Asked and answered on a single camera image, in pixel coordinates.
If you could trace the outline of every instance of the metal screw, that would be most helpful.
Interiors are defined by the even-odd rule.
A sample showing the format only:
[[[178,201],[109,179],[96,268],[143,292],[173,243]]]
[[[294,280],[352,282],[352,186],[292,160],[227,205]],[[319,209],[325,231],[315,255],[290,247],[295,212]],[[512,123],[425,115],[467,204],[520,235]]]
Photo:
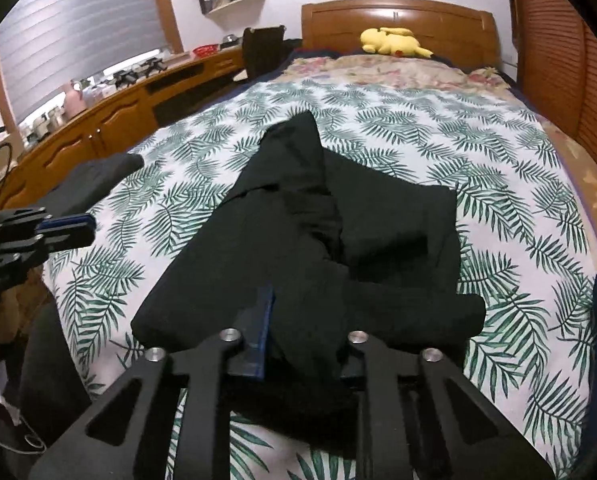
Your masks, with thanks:
[[[241,338],[241,333],[236,328],[226,328],[221,330],[218,335],[223,341],[237,341]]]
[[[363,332],[363,330],[354,330],[347,335],[347,340],[354,344],[365,343],[368,338],[370,338],[370,336],[367,332]]]
[[[443,359],[443,352],[441,352],[438,348],[426,348],[423,350],[423,359],[429,363],[437,363]]]
[[[164,348],[159,348],[155,346],[154,348],[150,348],[145,352],[145,359],[148,361],[152,361],[153,363],[159,362],[167,355],[167,352]]]

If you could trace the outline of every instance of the window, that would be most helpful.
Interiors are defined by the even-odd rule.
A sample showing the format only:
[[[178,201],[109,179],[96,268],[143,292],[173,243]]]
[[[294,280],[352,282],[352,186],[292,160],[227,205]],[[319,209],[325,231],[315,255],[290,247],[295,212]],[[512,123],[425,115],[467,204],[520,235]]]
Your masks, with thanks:
[[[145,54],[140,54],[139,56],[130,57],[130,59],[121,61],[120,63],[117,63],[116,65],[112,65],[111,67],[106,68],[102,72],[99,72],[98,74],[96,74],[96,76],[101,75],[101,77],[100,77],[100,79],[98,79],[96,81],[95,81],[94,76],[91,76],[88,79],[90,81],[90,84],[95,84],[96,82],[99,82],[99,81],[103,80],[104,78],[114,75],[114,73],[118,72],[119,70],[129,68],[136,63],[140,63],[146,59],[150,59],[151,57],[160,56],[161,54],[162,54],[162,51],[159,49],[150,50],[149,52],[146,52]],[[76,82],[74,84],[74,88],[79,90],[80,83]],[[36,119],[37,117],[40,117],[43,114],[46,114],[54,107],[63,106],[64,100],[65,100],[65,92],[61,92],[58,95],[51,98],[50,100],[45,101],[38,108],[36,108],[32,113],[30,113],[27,117],[25,117],[22,121],[20,121],[19,126],[23,126],[24,124],[27,124],[28,126],[32,126],[34,119]]]
[[[57,98],[72,79],[167,45],[156,0],[20,0],[0,25],[14,120]]]

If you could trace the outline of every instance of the wooden desk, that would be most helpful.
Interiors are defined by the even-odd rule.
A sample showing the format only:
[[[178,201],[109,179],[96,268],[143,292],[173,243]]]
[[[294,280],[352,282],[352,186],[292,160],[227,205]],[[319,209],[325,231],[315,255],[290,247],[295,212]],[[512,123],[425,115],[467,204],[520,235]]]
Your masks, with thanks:
[[[169,67],[89,108],[19,161],[2,184],[0,210],[36,202],[81,162],[125,152],[198,109],[243,69],[240,47]]]

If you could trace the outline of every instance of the wooden wardrobe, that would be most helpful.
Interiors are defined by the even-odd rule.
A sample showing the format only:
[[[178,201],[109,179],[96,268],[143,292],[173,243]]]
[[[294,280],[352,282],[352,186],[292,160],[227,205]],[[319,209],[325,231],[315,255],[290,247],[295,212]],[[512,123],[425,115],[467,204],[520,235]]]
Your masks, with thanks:
[[[512,0],[512,7],[523,93],[597,163],[596,37],[568,0]]]

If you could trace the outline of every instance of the cable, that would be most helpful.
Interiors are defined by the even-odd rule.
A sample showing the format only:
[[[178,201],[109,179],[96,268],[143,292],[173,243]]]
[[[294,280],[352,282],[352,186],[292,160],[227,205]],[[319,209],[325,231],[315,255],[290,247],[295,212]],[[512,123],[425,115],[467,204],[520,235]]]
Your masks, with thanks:
[[[13,149],[12,145],[7,140],[4,140],[3,142],[0,143],[0,151],[5,146],[7,146],[9,148],[10,156],[7,158],[7,167],[5,169],[5,175],[3,176],[3,178],[0,181],[0,197],[1,197],[1,193],[3,192],[3,187],[5,187],[5,179],[10,174],[10,169],[12,167],[12,155],[14,154],[14,149]]]
[[[25,420],[22,415],[19,415],[19,417],[23,421],[23,423],[27,426],[28,430],[30,430],[32,432],[31,435],[28,435],[28,434],[25,435],[25,442],[27,442],[30,446],[38,449],[38,451],[23,451],[22,449],[16,449],[14,447],[8,446],[7,444],[3,444],[2,442],[0,442],[0,447],[2,447],[3,449],[6,449],[8,451],[11,451],[12,453],[16,453],[17,455],[42,455],[43,453],[45,453],[47,451],[48,446],[43,442],[41,437],[38,436],[36,431],[34,431],[34,428],[32,428],[27,423],[27,420]],[[31,437],[34,437],[38,441],[38,444],[35,442],[32,443]]]

